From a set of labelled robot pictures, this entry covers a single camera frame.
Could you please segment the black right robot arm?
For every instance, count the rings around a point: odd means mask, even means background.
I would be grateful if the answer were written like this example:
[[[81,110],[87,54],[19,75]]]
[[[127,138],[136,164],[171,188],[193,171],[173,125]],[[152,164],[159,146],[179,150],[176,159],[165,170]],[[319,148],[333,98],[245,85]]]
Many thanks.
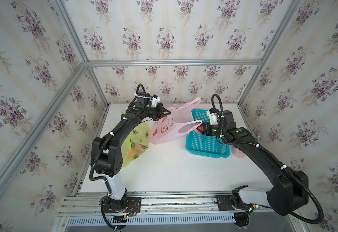
[[[244,127],[237,127],[231,111],[217,109],[214,105],[207,111],[209,123],[202,123],[198,131],[202,135],[215,137],[222,145],[230,145],[244,153],[266,175],[272,184],[262,199],[266,206],[277,214],[290,214],[309,224],[320,224],[324,219],[321,204],[309,190],[308,176],[303,171],[294,171],[283,164],[269,150],[263,147],[256,138]],[[295,210],[312,200],[318,214],[315,219],[302,217]]]

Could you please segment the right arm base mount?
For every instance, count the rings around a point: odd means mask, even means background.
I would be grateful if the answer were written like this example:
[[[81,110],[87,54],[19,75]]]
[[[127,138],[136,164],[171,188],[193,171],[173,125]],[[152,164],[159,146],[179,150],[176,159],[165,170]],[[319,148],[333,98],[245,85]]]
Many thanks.
[[[217,204],[219,211],[237,211],[234,215],[234,224],[239,228],[246,228],[249,225],[250,215],[256,209],[256,205],[243,203],[235,193],[231,195],[216,195],[213,201]]]

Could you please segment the teal plastic basket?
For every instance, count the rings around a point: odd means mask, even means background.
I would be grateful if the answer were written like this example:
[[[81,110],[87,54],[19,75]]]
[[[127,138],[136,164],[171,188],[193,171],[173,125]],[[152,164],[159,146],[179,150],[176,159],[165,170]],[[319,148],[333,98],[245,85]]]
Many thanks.
[[[222,145],[214,137],[198,134],[195,131],[187,135],[185,148],[193,155],[216,159],[230,156],[230,147],[228,145]]]

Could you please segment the cup of coloured pens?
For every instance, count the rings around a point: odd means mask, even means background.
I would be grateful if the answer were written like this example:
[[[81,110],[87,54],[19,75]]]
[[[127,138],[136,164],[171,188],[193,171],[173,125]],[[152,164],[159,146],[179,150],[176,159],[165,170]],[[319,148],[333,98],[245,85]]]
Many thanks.
[[[246,157],[246,155],[242,151],[240,151],[239,149],[237,149],[233,146],[231,146],[231,152],[235,157],[237,157],[239,159],[243,159],[244,157]]]

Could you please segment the yellow-green plastic bag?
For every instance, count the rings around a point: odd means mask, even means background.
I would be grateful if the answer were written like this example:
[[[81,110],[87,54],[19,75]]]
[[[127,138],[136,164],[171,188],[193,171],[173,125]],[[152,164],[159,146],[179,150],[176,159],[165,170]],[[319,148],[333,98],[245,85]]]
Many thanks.
[[[123,157],[122,169],[137,159],[149,148],[150,129],[146,123],[135,127],[122,143],[121,152]]]

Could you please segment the pink plastic bag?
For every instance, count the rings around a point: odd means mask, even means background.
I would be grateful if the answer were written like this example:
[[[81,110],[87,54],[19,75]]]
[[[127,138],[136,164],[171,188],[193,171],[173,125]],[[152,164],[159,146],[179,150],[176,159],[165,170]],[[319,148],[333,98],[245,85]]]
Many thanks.
[[[155,122],[149,135],[149,142],[158,145],[176,140],[194,131],[202,121],[194,120],[192,110],[201,103],[196,98],[185,104],[174,104],[169,107],[170,115]]]

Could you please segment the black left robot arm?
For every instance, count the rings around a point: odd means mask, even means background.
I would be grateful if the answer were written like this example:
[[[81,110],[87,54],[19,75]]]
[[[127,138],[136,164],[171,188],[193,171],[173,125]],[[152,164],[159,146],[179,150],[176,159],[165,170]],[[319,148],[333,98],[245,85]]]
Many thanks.
[[[159,121],[170,114],[157,95],[147,93],[143,84],[138,84],[134,98],[120,122],[109,133],[93,140],[89,180],[103,181],[108,189],[108,197],[125,207],[127,190],[119,174],[123,166],[123,142],[145,118]]]

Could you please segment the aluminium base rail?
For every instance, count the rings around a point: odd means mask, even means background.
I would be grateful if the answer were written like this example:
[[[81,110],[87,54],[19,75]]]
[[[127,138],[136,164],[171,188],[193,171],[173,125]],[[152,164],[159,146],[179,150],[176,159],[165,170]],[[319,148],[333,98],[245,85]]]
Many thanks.
[[[261,206],[244,221],[243,211],[218,206],[218,196],[227,191],[200,192],[129,192],[125,212],[107,209],[101,213],[103,192],[82,192],[65,197],[52,230],[102,232],[307,232],[306,223],[293,216],[280,216]]]

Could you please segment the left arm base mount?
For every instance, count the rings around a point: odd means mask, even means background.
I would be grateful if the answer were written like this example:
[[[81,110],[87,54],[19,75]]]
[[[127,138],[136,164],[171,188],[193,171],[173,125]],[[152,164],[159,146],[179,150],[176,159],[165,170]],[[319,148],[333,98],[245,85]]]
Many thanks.
[[[118,231],[127,225],[130,217],[135,217],[141,211],[141,197],[123,197],[121,200],[114,200],[109,196],[102,197],[99,202],[102,218],[109,228]],[[122,213],[120,216],[107,218],[107,214]]]

